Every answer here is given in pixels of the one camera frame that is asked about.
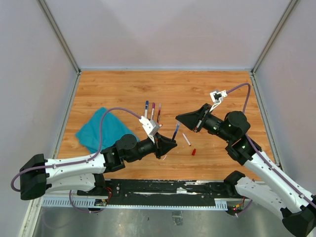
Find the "white blue deli marker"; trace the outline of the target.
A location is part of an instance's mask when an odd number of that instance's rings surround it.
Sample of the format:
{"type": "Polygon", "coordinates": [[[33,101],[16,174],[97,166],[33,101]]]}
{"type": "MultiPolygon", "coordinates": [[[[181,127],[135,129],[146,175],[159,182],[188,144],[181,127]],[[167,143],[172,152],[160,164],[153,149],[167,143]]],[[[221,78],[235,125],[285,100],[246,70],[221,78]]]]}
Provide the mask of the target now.
{"type": "Polygon", "coordinates": [[[145,103],[145,112],[144,112],[145,118],[148,118],[148,110],[149,110],[149,101],[147,100],[145,103]]]}

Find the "white whiteboard marker purple end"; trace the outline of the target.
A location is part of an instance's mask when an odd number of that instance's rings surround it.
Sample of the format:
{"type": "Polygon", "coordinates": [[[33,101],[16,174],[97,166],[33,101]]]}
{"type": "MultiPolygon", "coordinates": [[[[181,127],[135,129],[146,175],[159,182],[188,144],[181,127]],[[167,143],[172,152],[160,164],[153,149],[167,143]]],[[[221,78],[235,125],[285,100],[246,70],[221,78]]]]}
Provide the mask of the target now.
{"type": "Polygon", "coordinates": [[[151,120],[154,120],[155,110],[151,110],[151,120]]]}

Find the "blue gel pen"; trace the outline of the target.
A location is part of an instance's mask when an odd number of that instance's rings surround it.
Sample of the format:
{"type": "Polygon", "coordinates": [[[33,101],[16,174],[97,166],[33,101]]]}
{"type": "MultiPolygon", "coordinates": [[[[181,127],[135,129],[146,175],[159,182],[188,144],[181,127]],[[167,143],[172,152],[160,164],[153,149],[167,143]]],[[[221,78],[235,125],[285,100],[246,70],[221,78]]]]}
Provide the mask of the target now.
{"type": "Polygon", "coordinates": [[[177,123],[176,123],[176,128],[175,128],[175,131],[174,131],[173,136],[172,136],[172,141],[174,141],[174,140],[175,140],[176,135],[177,135],[178,130],[179,130],[179,127],[180,127],[180,122],[177,122],[177,123]]]}

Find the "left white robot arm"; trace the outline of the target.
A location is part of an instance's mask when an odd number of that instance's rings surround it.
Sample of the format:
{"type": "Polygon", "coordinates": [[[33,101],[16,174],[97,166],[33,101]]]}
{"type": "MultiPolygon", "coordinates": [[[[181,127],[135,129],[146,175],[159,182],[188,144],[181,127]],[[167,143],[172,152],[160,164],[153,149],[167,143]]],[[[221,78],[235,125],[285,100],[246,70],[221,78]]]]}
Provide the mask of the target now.
{"type": "Polygon", "coordinates": [[[20,198],[33,200],[66,190],[91,191],[98,196],[106,189],[98,175],[121,170],[126,162],[141,160],[149,154],[161,158],[176,146],[175,140],[159,133],[142,141],[126,134],[101,152],[82,157],[45,159],[43,154],[36,154],[20,168],[20,198]]]}

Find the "pink transparent gel pen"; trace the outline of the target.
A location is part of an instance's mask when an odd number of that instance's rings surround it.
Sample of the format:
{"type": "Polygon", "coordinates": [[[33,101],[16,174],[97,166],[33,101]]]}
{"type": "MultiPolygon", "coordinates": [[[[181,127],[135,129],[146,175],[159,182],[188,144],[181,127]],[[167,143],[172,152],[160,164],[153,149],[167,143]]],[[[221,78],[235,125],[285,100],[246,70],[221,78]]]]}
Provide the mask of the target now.
{"type": "Polygon", "coordinates": [[[157,123],[159,123],[159,121],[160,121],[160,114],[161,114],[161,111],[158,112],[158,115],[157,115],[157,123]]]}

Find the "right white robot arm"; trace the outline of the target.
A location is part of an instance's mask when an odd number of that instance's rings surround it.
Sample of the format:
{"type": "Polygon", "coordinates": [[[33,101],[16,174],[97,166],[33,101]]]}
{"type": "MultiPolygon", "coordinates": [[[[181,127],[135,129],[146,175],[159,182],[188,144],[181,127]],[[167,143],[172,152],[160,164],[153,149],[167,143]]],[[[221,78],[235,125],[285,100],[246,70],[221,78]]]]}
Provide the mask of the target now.
{"type": "Polygon", "coordinates": [[[226,178],[224,193],[252,199],[281,219],[296,237],[306,237],[316,226],[316,197],[285,174],[248,135],[250,123],[241,111],[232,111],[220,119],[212,107],[176,116],[176,120],[193,132],[207,130],[227,142],[228,155],[259,176],[267,188],[259,187],[244,174],[234,171],[226,178]]]}

